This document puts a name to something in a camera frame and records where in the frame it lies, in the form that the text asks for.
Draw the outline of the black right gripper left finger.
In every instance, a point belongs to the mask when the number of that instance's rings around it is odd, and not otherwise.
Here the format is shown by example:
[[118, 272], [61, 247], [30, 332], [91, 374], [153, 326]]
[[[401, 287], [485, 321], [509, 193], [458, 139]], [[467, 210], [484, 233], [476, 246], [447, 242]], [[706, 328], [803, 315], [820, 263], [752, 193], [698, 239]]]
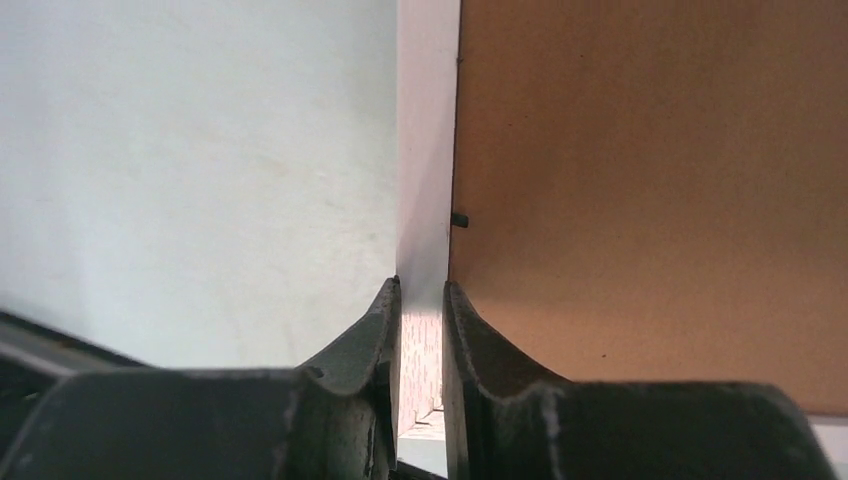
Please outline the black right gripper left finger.
[[48, 390], [5, 479], [386, 479], [397, 463], [400, 282], [293, 368], [80, 372]]

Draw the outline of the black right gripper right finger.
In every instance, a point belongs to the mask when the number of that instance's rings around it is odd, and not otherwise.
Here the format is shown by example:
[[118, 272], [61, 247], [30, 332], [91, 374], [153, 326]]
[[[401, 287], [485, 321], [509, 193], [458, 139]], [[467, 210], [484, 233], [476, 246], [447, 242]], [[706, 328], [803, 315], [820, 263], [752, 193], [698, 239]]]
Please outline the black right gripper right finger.
[[443, 294], [452, 479], [833, 479], [808, 420], [749, 382], [574, 382]]

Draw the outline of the brown backing board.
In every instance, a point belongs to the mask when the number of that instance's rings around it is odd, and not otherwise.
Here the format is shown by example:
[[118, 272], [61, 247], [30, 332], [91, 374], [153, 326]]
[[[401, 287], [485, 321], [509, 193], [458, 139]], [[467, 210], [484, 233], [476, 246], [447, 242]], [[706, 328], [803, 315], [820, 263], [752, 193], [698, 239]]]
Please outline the brown backing board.
[[847, 411], [847, 5], [466, 1], [450, 277], [573, 380]]

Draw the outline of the white picture frame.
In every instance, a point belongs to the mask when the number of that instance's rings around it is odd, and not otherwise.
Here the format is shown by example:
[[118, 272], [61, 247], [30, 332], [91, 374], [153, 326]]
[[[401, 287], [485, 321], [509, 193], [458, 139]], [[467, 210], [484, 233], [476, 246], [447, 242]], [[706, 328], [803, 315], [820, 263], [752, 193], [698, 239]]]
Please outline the white picture frame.
[[[401, 420], [409, 425], [436, 400], [444, 405], [443, 294], [450, 277], [453, 232], [469, 218], [453, 203], [461, 8], [466, 1], [401, 1], [397, 5], [397, 122], [400, 163], [400, 219], [397, 271], [404, 295], [405, 404]], [[567, 378], [528, 354], [533, 360]], [[805, 411], [779, 386], [745, 380], [573, 380], [574, 382], [749, 382], [781, 390], [805, 415], [843, 426], [843, 415]]]

